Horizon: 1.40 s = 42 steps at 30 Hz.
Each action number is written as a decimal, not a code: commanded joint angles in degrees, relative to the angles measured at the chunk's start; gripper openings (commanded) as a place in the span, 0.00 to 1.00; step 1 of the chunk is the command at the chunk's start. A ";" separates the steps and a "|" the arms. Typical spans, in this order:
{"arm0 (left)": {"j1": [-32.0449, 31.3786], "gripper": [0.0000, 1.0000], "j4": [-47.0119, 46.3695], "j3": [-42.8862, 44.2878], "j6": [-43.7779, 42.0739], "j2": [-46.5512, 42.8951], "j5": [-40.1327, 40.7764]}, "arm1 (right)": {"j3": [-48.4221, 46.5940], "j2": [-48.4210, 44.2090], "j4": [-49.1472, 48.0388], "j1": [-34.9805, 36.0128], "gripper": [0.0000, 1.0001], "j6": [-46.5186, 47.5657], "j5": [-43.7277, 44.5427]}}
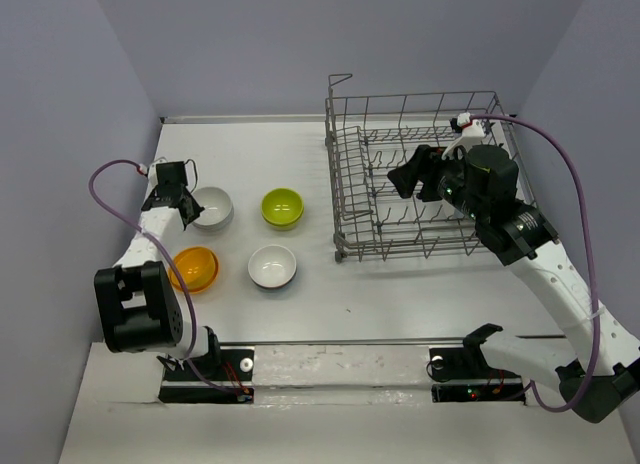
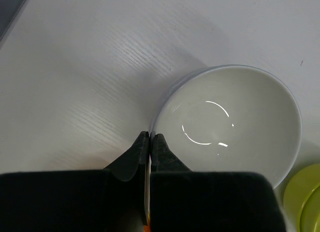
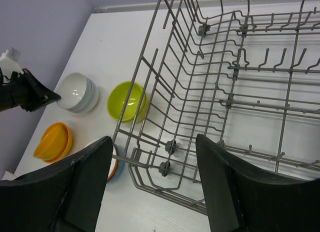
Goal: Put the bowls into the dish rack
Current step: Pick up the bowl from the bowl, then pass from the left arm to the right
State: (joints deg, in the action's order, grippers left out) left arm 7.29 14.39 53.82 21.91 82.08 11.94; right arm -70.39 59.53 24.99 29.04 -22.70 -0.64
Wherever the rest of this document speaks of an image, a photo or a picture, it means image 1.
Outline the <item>white bowl stack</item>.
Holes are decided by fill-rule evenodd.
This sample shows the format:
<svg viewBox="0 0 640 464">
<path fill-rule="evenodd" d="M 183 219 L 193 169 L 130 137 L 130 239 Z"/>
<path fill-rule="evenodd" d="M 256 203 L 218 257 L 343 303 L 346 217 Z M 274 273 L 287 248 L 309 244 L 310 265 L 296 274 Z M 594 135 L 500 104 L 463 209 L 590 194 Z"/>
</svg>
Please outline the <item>white bowl stack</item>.
<svg viewBox="0 0 640 464">
<path fill-rule="evenodd" d="M 209 186 L 195 190 L 193 197 L 204 208 L 193 225 L 203 231 L 219 231 L 234 217 L 234 206 L 228 193 L 219 187 Z"/>
</svg>

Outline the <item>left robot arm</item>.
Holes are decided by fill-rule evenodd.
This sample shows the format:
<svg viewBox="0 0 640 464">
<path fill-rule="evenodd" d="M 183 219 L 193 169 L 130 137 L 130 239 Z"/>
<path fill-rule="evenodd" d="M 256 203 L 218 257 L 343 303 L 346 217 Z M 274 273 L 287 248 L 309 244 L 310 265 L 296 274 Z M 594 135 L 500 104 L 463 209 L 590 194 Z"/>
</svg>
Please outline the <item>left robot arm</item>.
<svg viewBox="0 0 640 464">
<path fill-rule="evenodd" d="M 96 191 L 99 175 L 120 164 L 132 166 L 149 182 L 150 192 L 135 221 Z M 102 209 L 134 231 L 124 254 L 94 276 L 106 347 L 113 353 L 163 353 L 200 380 L 215 376 L 223 364 L 218 338 L 210 327 L 197 324 L 186 280 L 168 251 L 169 244 L 204 210 L 189 190 L 186 163 L 144 165 L 117 159 L 99 167 L 88 188 Z"/>
</svg>

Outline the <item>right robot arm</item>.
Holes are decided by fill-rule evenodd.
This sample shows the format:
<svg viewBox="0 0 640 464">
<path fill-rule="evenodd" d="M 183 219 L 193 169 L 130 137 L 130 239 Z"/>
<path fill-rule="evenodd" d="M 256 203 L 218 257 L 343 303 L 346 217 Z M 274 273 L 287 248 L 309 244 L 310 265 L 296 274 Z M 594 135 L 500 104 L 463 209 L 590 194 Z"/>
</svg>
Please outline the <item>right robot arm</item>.
<svg viewBox="0 0 640 464">
<path fill-rule="evenodd" d="M 485 324 L 463 340 L 460 363 L 468 374 L 518 374 L 557 390 L 589 423 L 603 421 L 638 393 L 638 338 L 575 270 L 550 222 L 518 198 L 519 168 L 506 150 L 477 145 L 446 156 L 421 145 L 387 177 L 403 199 L 444 200 L 470 218 L 482 245 L 537 297 L 571 346 L 564 351 Z"/>
</svg>

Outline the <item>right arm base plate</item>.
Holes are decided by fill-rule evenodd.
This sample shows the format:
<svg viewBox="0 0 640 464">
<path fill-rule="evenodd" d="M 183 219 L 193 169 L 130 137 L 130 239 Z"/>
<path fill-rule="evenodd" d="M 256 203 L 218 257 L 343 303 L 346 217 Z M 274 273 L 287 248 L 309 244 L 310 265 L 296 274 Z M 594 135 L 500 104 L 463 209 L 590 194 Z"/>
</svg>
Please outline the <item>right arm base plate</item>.
<svg viewBox="0 0 640 464">
<path fill-rule="evenodd" d="M 432 382 L 432 401 L 437 404 L 526 402 L 526 385 L 519 375 L 477 367 L 463 347 L 430 348 L 425 370 Z"/>
</svg>

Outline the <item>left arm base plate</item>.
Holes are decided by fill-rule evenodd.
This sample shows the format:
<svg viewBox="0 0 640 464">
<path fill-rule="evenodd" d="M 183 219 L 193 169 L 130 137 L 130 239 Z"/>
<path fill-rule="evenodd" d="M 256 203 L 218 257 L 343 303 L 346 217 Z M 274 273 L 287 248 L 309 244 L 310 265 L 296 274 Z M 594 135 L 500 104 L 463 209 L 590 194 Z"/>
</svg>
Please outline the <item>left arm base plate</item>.
<svg viewBox="0 0 640 464">
<path fill-rule="evenodd" d="M 221 346 L 221 363 L 209 356 L 195 358 L 200 379 L 188 365 L 168 355 L 157 360 L 163 367 L 158 398 L 165 404 L 250 405 L 254 403 L 255 348 Z"/>
</svg>

